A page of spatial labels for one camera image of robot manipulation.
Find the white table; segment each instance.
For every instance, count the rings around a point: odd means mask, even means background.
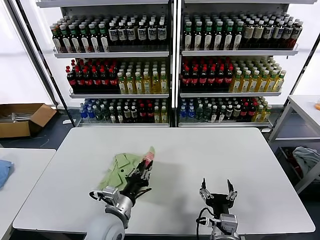
[[[20,230],[85,233],[104,205],[89,197],[113,156],[155,148],[152,191],[131,212],[128,234],[195,235],[205,203],[203,177],[213,193],[238,191],[230,210],[238,233],[313,232],[315,226],[257,128],[73,128],[13,223]],[[200,234],[211,229],[201,226]]]
[[[54,149],[0,148],[0,159],[14,170],[0,188],[0,240],[9,239],[20,208],[54,156]]]
[[[320,111],[315,108],[315,103],[320,99],[320,95],[289,95],[289,104],[285,107],[281,117],[275,125],[268,143],[271,145],[277,143],[300,144],[320,142]],[[308,126],[319,137],[278,137],[286,120],[290,117],[292,111],[296,111],[306,122]],[[320,163],[315,165],[294,187],[296,192],[301,193],[317,176],[320,175]]]

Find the black cable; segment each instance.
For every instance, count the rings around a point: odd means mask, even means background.
[[[196,221],[196,240],[199,240],[199,222],[200,222],[199,220],[200,220],[200,218],[202,217],[202,214],[204,213],[205,210],[207,210],[207,211],[209,212],[209,214],[211,214],[212,216],[215,216],[215,215],[210,211],[210,209],[207,208],[207,207],[204,207],[204,208],[200,211],[199,217],[195,220],[195,221]]]

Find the store shelf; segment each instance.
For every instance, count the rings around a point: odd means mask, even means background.
[[[182,56],[293,56],[298,53],[298,44],[293,50],[199,50],[182,51]]]
[[[71,93],[72,99],[167,99],[167,94],[74,94]]]
[[[85,53],[55,53],[57,59],[75,58],[152,58],[168,57],[169,51],[123,51],[123,52],[85,52]]]
[[[215,97],[270,97],[279,96],[281,92],[203,92],[180,93],[181,98],[215,98]]]
[[[224,127],[251,127],[251,128],[271,128],[270,122],[180,122],[178,127],[183,128],[224,128]]]
[[[169,123],[80,123],[79,127],[168,128]]]
[[[145,5],[167,4],[168,0],[38,0],[40,8],[106,6],[106,5]]]
[[[317,0],[184,0],[185,4],[314,4]]]

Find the dark gray floor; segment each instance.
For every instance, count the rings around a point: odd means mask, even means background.
[[[43,148],[43,149],[58,149],[61,142],[72,128],[71,124],[62,124],[63,120],[67,120],[66,115],[56,115],[48,125],[41,131],[36,137],[24,137],[24,138],[9,138],[1,139],[0,144],[5,148]],[[285,123],[283,130],[280,132],[279,137],[316,137],[315,133],[307,126],[303,119],[297,115],[292,114],[290,119]],[[309,148],[320,151],[319,143],[309,143]],[[275,152],[278,147],[277,144],[271,146]],[[320,240],[320,184],[313,183],[307,187],[300,195],[300,199],[303,202],[306,210],[312,218],[316,227],[315,232],[312,233],[299,233],[299,234],[281,234],[281,235],[251,235],[246,236],[247,240]],[[297,226],[301,224],[300,219],[296,220]],[[70,239],[80,240],[83,239],[81,234],[68,234]],[[159,237],[147,237],[148,240],[160,240]],[[32,240],[45,240],[43,236],[38,233],[30,231],[18,231],[16,230],[11,237],[11,240],[32,239]],[[127,236],[126,240],[144,240],[139,236]],[[181,240],[196,239],[195,237],[183,237]]]

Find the cardboard box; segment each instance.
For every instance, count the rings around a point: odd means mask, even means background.
[[[0,122],[0,138],[27,137],[38,133],[56,114],[43,103],[0,104],[0,118],[12,113],[33,114],[29,120]]]

